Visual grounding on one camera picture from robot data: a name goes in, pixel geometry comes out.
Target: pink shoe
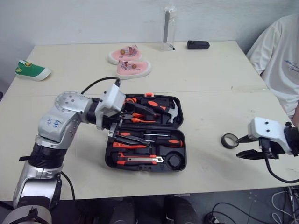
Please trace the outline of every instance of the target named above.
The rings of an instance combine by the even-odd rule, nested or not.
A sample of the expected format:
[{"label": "pink shoe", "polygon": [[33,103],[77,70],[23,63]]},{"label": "pink shoe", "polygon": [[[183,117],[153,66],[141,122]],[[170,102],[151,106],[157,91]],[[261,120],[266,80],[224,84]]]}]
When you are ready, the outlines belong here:
[{"label": "pink shoe", "polygon": [[138,47],[135,45],[127,46],[115,52],[108,54],[108,61],[111,64],[118,64],[119,60],[122,61],[140,61],[142,54],[140,53]]},{"label": "pink shoe", "polygon": [[119,61],[116,76],[120,79],[139,78],[148,75],[150,71],[149,62]]}]

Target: water bottle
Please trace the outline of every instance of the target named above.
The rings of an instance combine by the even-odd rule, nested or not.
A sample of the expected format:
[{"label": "water bottle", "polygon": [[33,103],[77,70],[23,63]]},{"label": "water bottle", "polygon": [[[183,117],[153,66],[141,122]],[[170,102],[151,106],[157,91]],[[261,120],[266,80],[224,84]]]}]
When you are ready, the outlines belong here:
[{"label": "water bottle", "polygon": [[162,31],[162,50],[175,50],[174,48],[174,34],[175,34],[175,23],[177,16],[177,8],[174,6],[173,2],[170,1],[169,4],[164,9],[164,27]]}]

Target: white t-shirt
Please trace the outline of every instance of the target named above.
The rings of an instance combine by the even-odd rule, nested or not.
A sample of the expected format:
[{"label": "white t-shirt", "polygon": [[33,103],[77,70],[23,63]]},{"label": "white t-shirt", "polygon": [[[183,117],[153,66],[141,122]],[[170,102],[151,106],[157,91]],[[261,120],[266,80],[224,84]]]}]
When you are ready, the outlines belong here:
[{"label": "white t-shirt", "polygon": [[269,26],[247,57],[288,116],[299,101],[299,14],[283,17]]}]

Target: white wall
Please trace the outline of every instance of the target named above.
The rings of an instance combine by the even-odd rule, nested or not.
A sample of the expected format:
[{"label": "white wall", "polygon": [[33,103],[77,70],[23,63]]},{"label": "white wall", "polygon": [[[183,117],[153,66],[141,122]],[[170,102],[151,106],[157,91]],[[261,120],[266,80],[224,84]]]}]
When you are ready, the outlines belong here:
[{"label": "white wall", "polygon": [[[177,41],[237,40],[246,52],[298,0],[174,0]],[[0,91],[35,44],[159,42],[162,0],[0,0]]]}]

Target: pliers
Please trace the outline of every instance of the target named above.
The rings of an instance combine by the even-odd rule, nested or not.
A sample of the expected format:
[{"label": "pliers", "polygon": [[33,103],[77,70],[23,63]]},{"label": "pliers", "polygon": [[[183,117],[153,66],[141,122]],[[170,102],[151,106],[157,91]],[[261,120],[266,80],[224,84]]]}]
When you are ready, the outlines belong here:
[{"label": "pliers", "polygon": [[139,118],[144,117],[143,114],[140,113],[132,113],[132,114],[123,114],[120,116],[121,119],[131,119],[131,121],[133,123],[138,123],[138,122],[142,122],[142,123],[155,123],[155,120],[141,120]]}]

